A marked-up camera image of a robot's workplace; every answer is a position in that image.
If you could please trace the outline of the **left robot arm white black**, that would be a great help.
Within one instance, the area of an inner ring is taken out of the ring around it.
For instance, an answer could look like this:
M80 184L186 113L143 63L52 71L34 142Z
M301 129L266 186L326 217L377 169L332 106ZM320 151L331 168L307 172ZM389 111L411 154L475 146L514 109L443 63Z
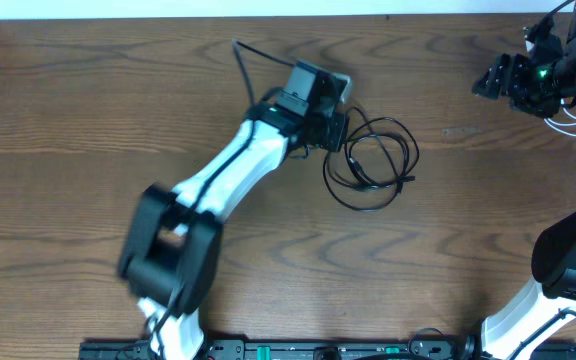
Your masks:
M293 150L340 150L348 121L337 108L351 92L350 76L299 61L285 86L253 103L233 140L203 169L170 190L153 184L143 192L118 275L139 299L157 358L198 354L199 308L216 277L226 220Z

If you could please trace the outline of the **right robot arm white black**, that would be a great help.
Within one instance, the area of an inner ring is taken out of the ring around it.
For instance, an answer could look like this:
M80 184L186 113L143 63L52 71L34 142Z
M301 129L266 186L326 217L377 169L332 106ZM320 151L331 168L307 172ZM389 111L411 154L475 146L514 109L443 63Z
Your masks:
M544 120L576 106L576 1L567 39L552 34L553 16L524 30L526 55L499 55L474 94L506 96L512 109ZM532 275L478 334L464 344L465 359L527 359L557 330L576 319L576 211L545 229L531 258Z

